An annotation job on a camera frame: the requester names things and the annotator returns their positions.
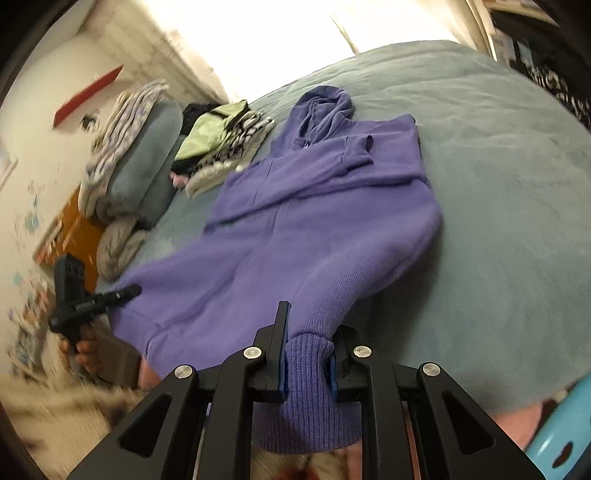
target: metal screw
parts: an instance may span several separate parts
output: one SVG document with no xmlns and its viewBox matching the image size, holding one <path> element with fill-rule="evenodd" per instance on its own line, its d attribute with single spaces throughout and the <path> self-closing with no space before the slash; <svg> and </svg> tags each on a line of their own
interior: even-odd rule
<svg viewBox="0 0 591 480">
<path fill-rule="evenodd" d="M 441 368 L 436 364 L 424 364 L 423 372 L 425 372 L 425 375 L 429 375 L 429 377 L 436 377 L 441 373 Z"/>
<path fill-rule="evenodd" d="M 244 350 L 244 356 L 249 360 L 259 358 L 262 355 L 262 350 L 257 346 L 250 346 Z"/>
<path fill-rule="evenodd" d="M 177 378 L 187 378 L 193 375 L 193 369 L 188 365 L 179 365 L 174 369 L 174 376 Z"/>
<path fill-rule="evenodd" d="M 371 355 L 371 348 L 365 345 L 359 345 L 353 348 L 353 354 L 359 358 L 367 358 Z"/>
</svg>

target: bed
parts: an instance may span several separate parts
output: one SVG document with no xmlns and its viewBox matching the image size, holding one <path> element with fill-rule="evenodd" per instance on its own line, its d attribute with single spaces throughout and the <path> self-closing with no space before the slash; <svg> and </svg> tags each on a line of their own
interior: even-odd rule
<svg viewBox="0 0 591 480">
<path fill-rule="evenodd" d="M 492 413 L 549 398 L 584 376 L 591 137 L 582 125 L 492 59 L 448 41 L 413 42 L 341 61 L 253 102 L 278 124 L 255 162 L 317 85 L 344 88 L 355 120 L 416 119 L 444 215 L 419 263 L 353 308 L 346 322 L 363 341 L 402 364 L 439 363 Z M 218 191 L 177 193 L 132 266 L 197 237 Z"/>
</svg>

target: gray pillow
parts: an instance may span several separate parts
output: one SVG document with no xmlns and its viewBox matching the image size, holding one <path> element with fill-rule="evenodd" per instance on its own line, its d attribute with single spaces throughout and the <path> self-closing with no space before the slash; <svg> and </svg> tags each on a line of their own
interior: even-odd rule
<svg viewBox="0 0 591 480">
<path fill-rule="evenodd" d="M 168 180 L 170 165 L 166 168 L 165 164 L 182 124 L 183 113 L 176 100 L 154 105 L 109 182 L 107 195 L 115 210 L 137 215 L 147 228 L 158 222 L 176 192 Z"/>
<path fill-rule="evenodd" d="M 177 192 L 168 175 L 185 138 L 186 135 L 179 136 L 139 204 L 140 218 L 146 228 L 152 228 L 158 223 Z"/>
</svg>

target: poster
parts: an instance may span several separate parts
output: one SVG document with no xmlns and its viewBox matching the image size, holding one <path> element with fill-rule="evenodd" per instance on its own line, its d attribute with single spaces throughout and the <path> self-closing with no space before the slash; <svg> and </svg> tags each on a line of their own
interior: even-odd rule
<svg viewBox="0 0 591 480">
<path fill-rule="evenodd" d="M 17 162 L 17 159 L 11 157 L 10 153 L 8 153 L 8 150 L 0 138 L 0 189 L 4 186 L 4 183 L 14 170 L 14 167 L 17 166 Z"/>
</svg>

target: black clamp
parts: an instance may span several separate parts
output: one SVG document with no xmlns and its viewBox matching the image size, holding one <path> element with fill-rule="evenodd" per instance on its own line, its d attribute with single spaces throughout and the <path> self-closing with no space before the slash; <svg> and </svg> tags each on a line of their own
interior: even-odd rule
<svg viewBox="0 0 591 480">
<path fill-rule="evenodd" d="M 82 460 L 69 480 L 198 480 L 250 477 L 253 402 L 285 397 L 282 363 L 289 303 L 252 347 L 199 372 L 181 365 Z M 422 479 L 543 480 L 541 472 L 436 364 L 393 364 L 341 326 L 329 381 L 338 402 L 359 401 L 363 478 L 412 480 L 402 402 L 410 414 Z M 211 411 L 203 435 L 208 405 Z"/>
<path fill-rule="evenodd" d="M 80 328 L 90 324 L 107 307 L 124 305 L 142 293 L 138 285 L 130 285 L 109 293 L 90 294 L 84 288 L 85 266 L 77 258 L 66 254 L 54 266 L 56 309 L 49 319 L 49 329 L 68 339 L 74 355 L 76 344 L 82 340 Z"/>
</svg>

